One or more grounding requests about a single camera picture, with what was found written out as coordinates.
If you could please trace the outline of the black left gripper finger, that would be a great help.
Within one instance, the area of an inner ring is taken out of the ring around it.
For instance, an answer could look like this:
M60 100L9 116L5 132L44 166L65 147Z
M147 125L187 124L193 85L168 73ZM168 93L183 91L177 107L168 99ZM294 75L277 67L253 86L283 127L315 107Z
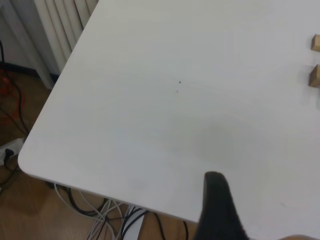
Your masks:
M237 213L225 176L206 172L202 211L194 234L195 240L248 240Z

